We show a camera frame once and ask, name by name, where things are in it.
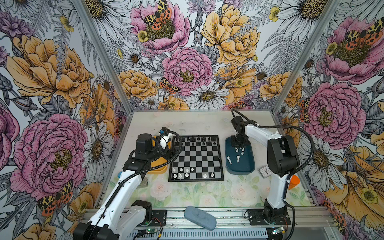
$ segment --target black mounting plate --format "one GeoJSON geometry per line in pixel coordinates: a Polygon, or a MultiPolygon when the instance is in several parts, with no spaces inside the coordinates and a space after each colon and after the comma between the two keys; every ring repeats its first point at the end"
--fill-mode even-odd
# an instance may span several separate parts
{"type": "Polygon", "coordinates": [[[284,216],[278,217],[278,218],[273,220],[275,222],[275,224],[270,224],[264,220],[263,210],[264,209],[248,209],[247,210],[248,217],[249,217],[249,224],[251,226],[256,226],[256,225],[271,225],[271,226],[283,225],[283,226],[285,226],[287,224],[288,225],[291,224],[291,220],[289,218],[287,210],[285,210],[284,216]]]}

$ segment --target flower bud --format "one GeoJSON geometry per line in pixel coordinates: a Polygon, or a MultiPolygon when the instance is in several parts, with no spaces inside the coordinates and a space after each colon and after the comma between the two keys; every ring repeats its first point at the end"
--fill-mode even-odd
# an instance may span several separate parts
{"type": "Polygon", "coordinates": [[[36,110],[37,106],[29,97],[18,97],[10,99],[18,108],[23,111],[36,110]]]}

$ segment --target blue tray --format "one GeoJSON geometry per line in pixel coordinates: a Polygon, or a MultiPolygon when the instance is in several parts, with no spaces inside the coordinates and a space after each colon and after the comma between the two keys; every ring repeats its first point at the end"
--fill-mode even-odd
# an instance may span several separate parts
{"type": "Polygon", "coordinates": [[[236,152],[236,149],[231,145],[231,137],[225,140],[225,164],[227,170],[235,175],[248,175],[255,170],[255,160],[253,158],[251,143],[244,147],[244,155],[241,155],[241,149],[236,152]],[[231,159],[232,164],[229,164],[227,157],[231,159]],[[237,163],[237,156],[240,156],[239,163],[237,163]]]}

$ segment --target yellow flower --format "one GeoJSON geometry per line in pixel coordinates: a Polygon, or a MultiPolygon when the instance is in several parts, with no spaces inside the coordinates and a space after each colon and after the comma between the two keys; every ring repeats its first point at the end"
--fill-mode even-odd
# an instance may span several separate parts
{"type": "Polygon", "coordinates": [[[82,97],[91,93],[89,72],[74,49],[65,46],[67,54],[59,81],[56,60],[59,46],[52,39],[43,43],[37,37],[23,35],[21,40],[14,37],[13,44],[23,57],[8,56],[7,70],[20,87],[18,92],[22,96],[44,96],[41,104],[46,104],[54,94],[60,95],[69,102],[70,108],[75,108],[82,97]]]}
{"type": "Polygon", "coordinates": [[[99,182],[91,182],[90,184],[85,185],[79,195],[71,202],[70,209],[72,212],[67,215],[67,219],[72,222],[81,219],[87,209],[94,207],[100,190],[101,183],[99,182]]]}
{"type": "Polygon", "coordinates": [[[141,30],[137,34],[137,37],[139,38],[139,41],[142,43],[148,41],[148,33],[146,31],[141,30]]]}
{"type": "Polygon", "coordinates": [[[56,227],[50,226],[48,223],[44,227],[39,223],[34,223],[14,240],[55,240],[55,232],[56,227]]]}
{"type": "MultiPolygon", "coordinates": [[[[145,73],[136,72],[135,70],[122,71],[118,78],[128,99],[134,96],[144,100],[146,97],[157,94],[156,82],[145,73]]],[[[116,98],[119,98],[115,89],[113,93],[116,98]]]]}
{"type": "Polygon", "coordinates": [[[118,49],[118,55],[119,55],[119,58],[121,58],[121,59],[124,58],[124,57],[123,57],[123,53],[122,53],[122,51],[121,51],[120,49],[118,49]]]}
{"type": "Polygon", "coordinates": [[[272,22],[276,22],[277,20],[279,20],[279,18],[277,17],[277,14],[279,12],[281,12],[279,7],[271,8],[271,13],[269,14],[269,20],[272,20],[272,22]]]}
{"type": "Polygon", "coordinates": [[[368,188],[363,188],[362,193],[360,194],[360,197],[363,201],[365,201],[368,204],[376,204],[377,203],[377,193],[373,191],[372,189],[369,190],[368,188]]]}
{"type": "Polygon", "coordinates": [[[174,96],[169,96],[164,98],[164,102],[160,102],[157,109],[173,109],[173,110],[188,110],[189,106],[181,98],[175,98],[174,96]]]}
{"type": "Polygon", "coordinates": [[[365,225],[378,228],[384,222],[384,162],[366,146],[351,145],[344,156],[348,170],[340,167],[340,173],[347,184],[324,194],[341,213],[355,219],[367,215],[365,225]]]}
{"type": "Polygon", "coordinates": [[[217,70],[214,75],[226,81],[222,88],[229,89],[229,95],[225,96],[227,98],[225,100],[226,105],[238,102],[240,98],[245,96],[245,91],[250,92],[252,90],[255,71],[255,68],[247,69],[241,67],[237,69],[237,66],[232,64],[217,70]]]}
{"type": "Polygon", "coordinates": [[[201,34],[209,41],[205,45],[217,46],[219,50],[217,62],[219,63],[242,66],[248,61],[247,58],[253,58],[255,55],[260,37],[256,26],[244,32],[242,36],[228,40],[250,24],[249,17],[240,14],[238,8],[234,8],[233,5],[228,7],[228,4],[224,4],[221,16],[211,12],[203,25],[201,34]]]}
{"type": "Polygon", "coordinates": [[[109,133],[114,136],[115,115],[112,109],[112,101],[107,97],[108,95],[101,84],[97,84],[96,90],[92,91],[92,96],[83,98],[79,116],[81,123],[86,126],[96,122],[97,127],[99,127],[101,122],[104,122],[109,133]]]}
{"type": "Polygon", "coordinates": [[[61,16],[60,22],[64,25],[65,30],[73,32],[73,26],[70,25],[68,18],[61,16]]]}
{"type": "MultiPolygon", "coordinates": [[[[267,78],[268,84],[264,84],[260,87],[260,97],[268,99],[273,98],[274,96],[278,96],[283,89],[286,81],[288,80],[288,76],[290,71],[285,72],[284,74],[278,73],[276,75],[272,75],[267,78]]],[[[285,98],[285,102],[290,106],[294,107],[298,103],[301,98],[301,85],[303,84],[303,78],[298,77],[296,82],[293,84],[291,90],[288,93],[288,96],[285,98]]]]}
{"type": "Polygon", "coordinates": [[[330,43],[325,50],[325,53],[328,55],[332,55],[334,51],[337,49],[337,42],[330,43]]]}

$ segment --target orange cup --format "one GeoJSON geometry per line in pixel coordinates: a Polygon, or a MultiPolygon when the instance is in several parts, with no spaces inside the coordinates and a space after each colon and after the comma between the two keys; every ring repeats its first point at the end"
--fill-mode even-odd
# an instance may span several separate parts
{"type": "Polygon", "coordinates": [[[296,175],[293,175],[289,182],[288,190],[291,190],[292,188],[296,187],[299,183],[300,183],[299,177],[296,175]]]}

